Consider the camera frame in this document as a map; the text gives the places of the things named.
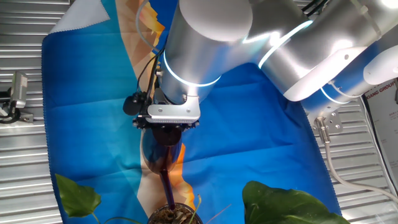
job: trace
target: white label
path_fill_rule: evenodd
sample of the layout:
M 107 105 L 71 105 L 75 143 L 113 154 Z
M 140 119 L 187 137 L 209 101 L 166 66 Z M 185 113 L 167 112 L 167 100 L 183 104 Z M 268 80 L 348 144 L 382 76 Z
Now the white label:
M 27 87 L 27 78 L 26 78 L 26 77 L 22 77 L 21 85 L 22 85 L 23 87 Z
M 398 104 L 396 83 L 387 81 L 365 93 L 371 109 L 384 160 L 389 163 L 392 177 L 398 180 Z

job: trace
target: screw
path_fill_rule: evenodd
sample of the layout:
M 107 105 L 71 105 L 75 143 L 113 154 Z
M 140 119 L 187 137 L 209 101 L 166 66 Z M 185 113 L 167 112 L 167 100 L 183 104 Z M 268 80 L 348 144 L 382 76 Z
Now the screw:
M 160 69 L 157 69 L 155 74 L 156 74 L 157 77 L 162 77 L 163 76 L 163 71 L 160 70 Z
M 361 14 L 362 14 L 362 15 L 365 15 L 365 13 L 367 13 L 368 11 L 369 11 L 369 8 L 368 8 L 368 7 L 362 6 L 362 8 L 361 8 Z

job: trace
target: plant pot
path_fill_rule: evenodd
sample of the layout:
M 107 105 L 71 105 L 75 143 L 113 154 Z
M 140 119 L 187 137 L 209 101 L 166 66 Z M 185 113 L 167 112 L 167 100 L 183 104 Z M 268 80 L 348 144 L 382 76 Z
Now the plant pot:
M 169 205 L 165 205 L 160 209 L 156 210 L 150 217 L 147 224 L 172 224 L 173 220 L 176 218 L 176 212 L 183 212 L 186 216 L 186 220 L 181 224 L 189 223 L 194 211 L 188 205 L 184 205 L 182 203 L 175 204 L 175 210 L 170 211 Z M 198 214 L 195 214 L 195 218 L 192 221 L 192 224 L 203 224 Z

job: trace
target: blue cloth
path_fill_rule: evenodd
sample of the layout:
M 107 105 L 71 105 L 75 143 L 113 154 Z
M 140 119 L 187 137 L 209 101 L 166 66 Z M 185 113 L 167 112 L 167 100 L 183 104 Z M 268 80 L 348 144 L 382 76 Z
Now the blue cloth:
M 151 1 L 170 27 L 176 1 Z M 44 116 L 50 171 L 102 196 L 100 220 L 128 217 L 146 223 L 137 197 L 141 181 L 141 132 L 122 111 L 136 76 L 122 42 L 115 3 L 103 1 L 111 18 L 85 29 L 50 34 L 42 46 Z M 183 135 L 183 178 L 200 194 L 204 222 L 244 223 L 241 191 L 250 180 L 304 190 L 340 213 L 319 148 L 300 103 L 287 101 L 256 66 L 224 74 L 201 104 L 201 125 Z M 54 185 L 64 223 L 68 218 Z

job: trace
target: glowing blue light ring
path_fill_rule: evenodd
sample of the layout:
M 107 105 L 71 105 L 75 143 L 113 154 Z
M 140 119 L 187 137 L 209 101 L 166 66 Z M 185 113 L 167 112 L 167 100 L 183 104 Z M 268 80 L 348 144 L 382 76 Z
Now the glowing blue light ring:
M 263 66 L 263 64 L 266 62 L 266 60 L 280 47 L 282 46 L 286 41 L 288 41 L 294 34 L 296 34 L 298 31 L 308 27 L 309 25 L 312 24 L 313 21 L 307 21 L 304 22 L 303 24 L 300 24 L 298 27 L 294 28 L 292 31 L 290 31 L 288 34 L 284 35 L 280 40 L 279 43 L 275 46 L 273 46 L 260 60 L 259 63 L 259 68 Z
M 170 74 L 172 74 L 172 76 L 173 76 L 176 80 L 178 80 L 178 81 L 180 81 L 180 82 L 186 84 L 187 86 L 192 86 L 192 87 L 206 87 L 206 86 L 211 86 L 211 85 L 215 84 L 215 83 L 221 78 L 221 76 L 220 76 L 220 77 L 218 77 L 215 81 L 212 81 L 211 83 L 206 83 L 206 84 L 196 84 L 196 83 L 188 82 L 188 81 L 183 80 L 182 78 L 180 78 L 177 74 L 175 74 L 175 73 L 172 71 L 172 69 L 169 67 L 169 65 L 168 65 L 168 63 L 167 63 L 167 60 L 166 60 L 166 53 L 165 53 L 165 52 L 164 52 L 164 54 L 163 54 L 163 58 L 164 58 L 164 64 L 166 65 L 167 70 L 170 72 Z
M 323 90 L 323 87 L 321 87 L 321 91 L 324 94 L 324 96 L 327 97 L 332 102 L 335 102 L 335 103 L 338 103 L 338 104 L 347 104 L 347 103 L 349 103 L 349 102 L 342 103 L 342 102 L 339 102 L 337 100 L 334 100 L 332 97 L 330 97 L 329 95 L 326 94 L 326 92 Z

